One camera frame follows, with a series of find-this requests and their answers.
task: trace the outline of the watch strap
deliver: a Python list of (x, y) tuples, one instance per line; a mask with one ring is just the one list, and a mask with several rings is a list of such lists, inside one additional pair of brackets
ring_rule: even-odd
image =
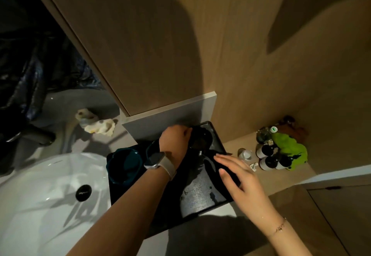
[(170, 176), (170, 181), (174, 178), (175, 174), (177, 174), (174, 165), (166, 156), (161, 159), (161, 161), (158, 163), (158, 166), (162, 166), (166, 170)]

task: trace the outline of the watch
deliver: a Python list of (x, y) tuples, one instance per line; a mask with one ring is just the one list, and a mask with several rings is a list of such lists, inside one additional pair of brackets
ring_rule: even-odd
[(161, 151), (159, 153), (154, 153), (149, 157), (145, 162), (144, 167), (146, 169), (157, 169), (162, 166), (170, 176), (170, 181), (174, 178), (177, 171), (175, 170), (174, 165), (166, 157), (165, 152)]

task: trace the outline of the bracelet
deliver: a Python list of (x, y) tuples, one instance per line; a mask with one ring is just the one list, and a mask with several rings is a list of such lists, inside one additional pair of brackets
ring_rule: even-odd
[(285, 222), (287, 221), (287, 219), (285, 218), (285, 217), (283, 217), (283, 222), (282, 222), (282, 224), (278, 227), (278, 228), (276, 228), (276, 231), (273, 233), (273, 234), (271, 234), (270, 236), (267, 236), (267, 237), (272, 237), (272, 236), (274, 236), (276, 233), (278, 233), (279, 231), (282, 231), (283, 230), (283, 228), (285, 227)]

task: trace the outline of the hand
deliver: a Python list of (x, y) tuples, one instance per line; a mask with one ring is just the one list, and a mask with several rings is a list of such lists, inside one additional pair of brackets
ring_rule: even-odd
[(160, 137), (160, 151), (166, 152), (175, 169), (178, 169), (186, 155), (191, 132), (192, 128), (174, 125), (166, 128)]
[(273, 234), (283, 223), (283, 218), (264, 193), (255, 173), (238, 158), (217, 154), (214, 159), (227, 166), (241, 181), (238, 188), (230, 175), (224, 169), (219, 169), (220, 177), (237, 206), (263, 234)]

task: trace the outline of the white sink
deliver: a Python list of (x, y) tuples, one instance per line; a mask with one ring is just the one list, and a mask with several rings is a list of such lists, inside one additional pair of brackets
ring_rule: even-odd
[(97, 154), (58, 155), (5, 182), (0, 255), (65, 256), (111, 206), (105, 165)]

